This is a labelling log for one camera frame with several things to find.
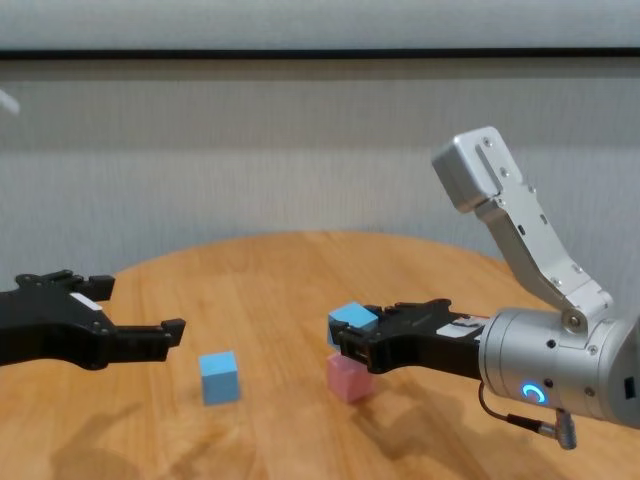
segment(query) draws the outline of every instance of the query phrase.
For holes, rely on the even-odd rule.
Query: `round wooden table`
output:
[[[491,315],[547,308],[504,263],[425,240],[291,233],[166,255],[117,275],[117,324],[182,317],[166,363],[0,369],[7,480],[631,479],[640,432],[576,418],[577,450],[499,422],[478,382],[424,368],[376,377],[356,404],[327,389],[327,314],[351,301],[450,298]],[[198,356],[233,350],[242,397],[205,407]],[[488,395],[493,408],[553,412]]]

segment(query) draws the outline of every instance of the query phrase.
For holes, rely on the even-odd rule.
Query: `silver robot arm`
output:
[[[497,312],[480,341],[483,384],[555,409],[555,426],[538,433],[563,448],[575,448],[571,413],[640,428],[637,322],[612,318],[613,299],[569,256],[498,131],[456,136],[433,166],[453,205],[487,225],[518,282],[558,310]]]

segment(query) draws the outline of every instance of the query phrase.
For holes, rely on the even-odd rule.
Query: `black stripe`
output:
[[[640,47],[362,50],[0,50],[0,60],[360,60],[531,57],[640,57]]]

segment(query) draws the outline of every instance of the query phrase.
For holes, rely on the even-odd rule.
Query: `light blue block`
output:
[[[352,327],[368,330],[373,328],[378,321],[378,317],[356,302],[349,303],[334,310],[329,314],[329,325],[331,322],[346,322]],[[340,347],[333,343],[331,330],[327,326],[327,343],[330,347],[340,351]]]
[[[240,397],[238,367],[233,352],[202,355],[200,376],[205,405],[234,402]]]

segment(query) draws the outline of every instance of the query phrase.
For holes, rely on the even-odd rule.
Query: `white wall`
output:
[[[640,61],[0,63],[0,265],[112,272],[235,235],[365,229],[497,254],[434,148],[494,125],[637,314]]]
[[[0,49],[638,47],[637,0],[0,0]]]

